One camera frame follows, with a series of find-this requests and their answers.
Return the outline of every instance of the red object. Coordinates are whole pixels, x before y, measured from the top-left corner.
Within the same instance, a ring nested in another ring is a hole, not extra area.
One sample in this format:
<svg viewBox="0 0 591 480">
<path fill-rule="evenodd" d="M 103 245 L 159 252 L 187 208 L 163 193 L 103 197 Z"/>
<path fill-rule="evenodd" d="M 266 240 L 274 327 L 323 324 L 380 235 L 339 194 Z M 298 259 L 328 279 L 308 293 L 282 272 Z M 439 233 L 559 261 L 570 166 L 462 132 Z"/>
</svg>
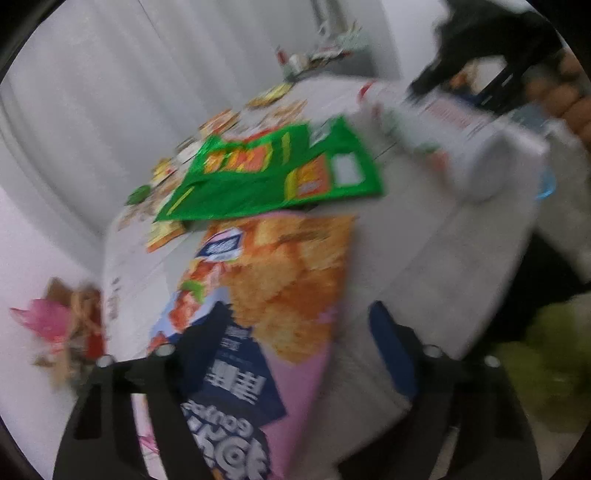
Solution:
<svg viewBox="0 0 591 480">
<path fill-rule="evenodd" d="M 361 87 L 361 90 L 359 91 L 359 94 L 357 95 L 357 101 L 360 102 L 361 100 L 363 100 L 363 97 L 365 96 L 365 94 L 367 93 L 367 91 L 371 88 L 371 86 L 375 83 L 375 81 L 371 81 L 366 83 L 365 85 L 363 85 Z"/>
<path fill-rule="evenodd" d="M 276 128 L 265 128 L 264 130 L 260 131 L 259 133 L 251 135 L 250 137 L 245 138 L 242 141 L 244 143 L 252 142 L 252 141 L 258 140 L 261 137 L 264 137 L 265 135 L 273 133 L 275 130 L 277 130 L 277 129 Z"/>
<path fill-rule="evenodd" d="M 100 307 L 97 305 L 90 317 L 92 323 L 101 328 L 100 323 Z M 95 334 L 90 332 L 86 339 L 86 357 L 89 360 L 98 360 L 105 354 L 105 339 L 101 333 Z"/>
<path fill-rule="evenodd" d="M 275 53 L 277 54 L 277 60 L 279 61 L 279 65 L 283 67 L 283 65 L 287 63 L 287 54 L 281 47 L 277 47 Z"/>
<path fill-rule="evenodd" d="M 10 309 L 13 318 L 49 343 L 63 343 L 70 324 L 70 309 L 46 299 L 32 300 L 29 310 Z"/>
</svg>

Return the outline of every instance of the table surface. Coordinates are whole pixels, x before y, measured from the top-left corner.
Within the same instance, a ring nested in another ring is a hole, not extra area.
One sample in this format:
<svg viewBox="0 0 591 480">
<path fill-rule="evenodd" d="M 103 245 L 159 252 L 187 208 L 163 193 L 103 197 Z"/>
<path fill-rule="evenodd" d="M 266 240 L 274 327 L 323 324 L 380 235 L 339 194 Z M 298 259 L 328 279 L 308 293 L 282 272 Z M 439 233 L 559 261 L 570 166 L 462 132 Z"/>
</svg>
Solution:
<svg viewBox="0 0 591 480">
<path fill-rule="evenodd" d="M 535 224 L 542 148 L 522 144 L 511 181 L 485 203 L 463 203 L 420 159 L 403 153 L 359 111 L 366 79 L 305 80 L 280 102 L 306 99 L 303 118 L 321 122 L 343 113 L 378 164 L 380 198 L 325 203 L 312 215 L 357 215 L 349 277 L 332 359 L 290 479 L 338 478 L 333 465 L 390 426 L 409 408 L 392 387 L 369 333 L 367 308 L 382 300 L 395 320 L 425 344 L 458 358 L 486 328 L 519 264 Z M 256 123 L 266 113 L 242 115 Z M 103 292 L 108 350 L 118 360 L 143 356 L 150 327 L 202 240 L 205 222 L 152 254 L 145 241 L 153 218 L 106 237 Z"/>
</svg>

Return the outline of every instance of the potato chip bag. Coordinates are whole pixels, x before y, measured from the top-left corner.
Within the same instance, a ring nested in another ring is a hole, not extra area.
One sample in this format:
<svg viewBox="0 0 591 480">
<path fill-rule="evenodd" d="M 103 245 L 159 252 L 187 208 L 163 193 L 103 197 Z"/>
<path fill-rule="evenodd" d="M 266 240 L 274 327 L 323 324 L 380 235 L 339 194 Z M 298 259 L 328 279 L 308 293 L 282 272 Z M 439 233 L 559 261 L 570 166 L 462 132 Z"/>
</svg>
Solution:
<svg viewBox="0 0 591 480">
<path fill-rule="evenodd" d="M 343 117 L 256 137 L 212 136 L 156 220 L 216 220 L 380 195 L 374 160 Z"/>
<path fill-rule="evenodd" d="M 322 380 L 353 217 L 295 213 L 213 222 L 150 348 L 178 340 L 217 301 L 233 318 L 182 408 L 216 478 L 285 478 Z"/>
</svg>

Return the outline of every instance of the green packet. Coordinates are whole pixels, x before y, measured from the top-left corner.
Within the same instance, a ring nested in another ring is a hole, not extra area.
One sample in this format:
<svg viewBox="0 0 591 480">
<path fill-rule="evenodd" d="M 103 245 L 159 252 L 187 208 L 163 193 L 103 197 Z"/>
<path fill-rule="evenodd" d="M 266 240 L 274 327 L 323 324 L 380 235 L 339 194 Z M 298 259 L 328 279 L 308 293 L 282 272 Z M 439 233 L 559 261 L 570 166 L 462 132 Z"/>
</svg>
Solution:
<svg viewBox="0 0 591 480">
<path fill-rule="evenodd" d="M 210 137 L 156 221 L 235 218 L 381 193 L 372 157 L 338 117 L 249 142 Z"/>
</svg>

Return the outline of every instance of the white label on bag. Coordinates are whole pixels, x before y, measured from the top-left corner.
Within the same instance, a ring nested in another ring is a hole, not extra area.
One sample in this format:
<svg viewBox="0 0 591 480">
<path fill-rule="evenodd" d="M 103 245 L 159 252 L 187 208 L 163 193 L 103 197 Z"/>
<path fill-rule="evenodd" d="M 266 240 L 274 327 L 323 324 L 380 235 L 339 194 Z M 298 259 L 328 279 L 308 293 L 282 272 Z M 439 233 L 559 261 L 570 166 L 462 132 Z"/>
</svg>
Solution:
<svg viewBox="0 0 591 480">
<path fill-rule="evenodd" d="M 310 146 L 313 147 L 318 142 L 322 142 L 326 137 L 328 137 L 330 135 L 331 126 L 331 122 L 328 120 L 321 126 L 314 128 L 310 134 Z"/>
<path fill-rule="evenodd" d="M 365 180 L 354 153 L 335 155 L 332 158 L 332 165 L 337 187 L 352 187 Z"/>
<path fill-rule="evenodd" d="M 190 144 L 187 148 L 185 148 L 182 152 L 180 152 L 177 155 L 178 161 L 181 163 L 188 162 L 195 155 L 197 155 L 197 153 L 199 152 L 199 150 L 201 149 L 202 146 L 203 146 L 202 140 L 198 140 L 198 141 Z"/>
</svg>

